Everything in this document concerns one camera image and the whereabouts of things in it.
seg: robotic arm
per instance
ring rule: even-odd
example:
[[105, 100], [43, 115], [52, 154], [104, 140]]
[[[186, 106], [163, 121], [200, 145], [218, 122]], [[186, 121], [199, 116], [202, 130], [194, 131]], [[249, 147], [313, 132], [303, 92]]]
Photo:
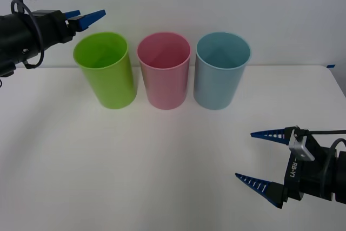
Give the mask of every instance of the robotic arm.
[[298, 126], [251, 133], [252, 137], [285, 144], [291, 151], [284, 185], [236, 173], [238, 179], [270, 203], [282, 208], [288, 198], [301, 200], [304, 193], [346, 204], [346, 152], [336, 154], [337, 139], [330, 148], [321, 147], [312, 135], [346, 134], [346, 130], [309, 131]]
[[[23, 0], [13, 0], [11, 14], [0, 16], [0, 77], [13, 75], [19, 63], [23, 63], [27, 69], [37, 68], [43, 61], [46, 49], [57, 43], [70, 42], [76, 32], [87, 29], [103, 17], [105, 11], [84, 16], [80, 14], [79, 10], [66, 13], [59, 10], [31, 12]], [[29, 64], [28, 59], [39, 52], [39, 62]]]

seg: green cup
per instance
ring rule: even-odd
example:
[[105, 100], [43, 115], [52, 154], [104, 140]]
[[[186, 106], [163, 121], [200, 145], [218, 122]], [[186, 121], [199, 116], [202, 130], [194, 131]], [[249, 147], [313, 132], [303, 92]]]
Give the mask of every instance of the green cup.
[[86, 37], [76, 45], [74, 59], [104, 107], [123, 108], [135, 99], [129, 48], [121, 35], [102, 32]]

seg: pink cup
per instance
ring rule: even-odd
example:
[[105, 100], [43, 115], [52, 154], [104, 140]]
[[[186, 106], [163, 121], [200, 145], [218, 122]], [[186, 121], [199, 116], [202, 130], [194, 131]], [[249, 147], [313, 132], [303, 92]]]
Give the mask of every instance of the pink cup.
[[145, 89], [156, 108], [179, 107], [186, 98], [191, 47], [174, 32], [157, 32], [138, 46]]

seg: metal bracket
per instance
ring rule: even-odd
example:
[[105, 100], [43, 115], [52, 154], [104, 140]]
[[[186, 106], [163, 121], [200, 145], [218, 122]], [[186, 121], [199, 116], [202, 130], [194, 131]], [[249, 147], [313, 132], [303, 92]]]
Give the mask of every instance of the metal bracket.
[[315, 160], [315, 157], [305, 146], [305, 144], [307, 143], [307, 138], [307, 136], [303, 136], [302, 140], [298, 141], [295, 137], [294, 130], [292, 130], [288, 148], [297, 157], [297, 159], [301, 161], [312, 162]]

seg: light blue cup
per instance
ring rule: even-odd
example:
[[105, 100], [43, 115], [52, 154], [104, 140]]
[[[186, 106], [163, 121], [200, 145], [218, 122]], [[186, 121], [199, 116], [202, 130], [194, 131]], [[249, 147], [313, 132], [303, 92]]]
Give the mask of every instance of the light blue cup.
[[207, 109], [223, 109], [234, 96], [250, 47], [240, 37], [228, 32], [213, 32], [197, 43], [195, 100]]

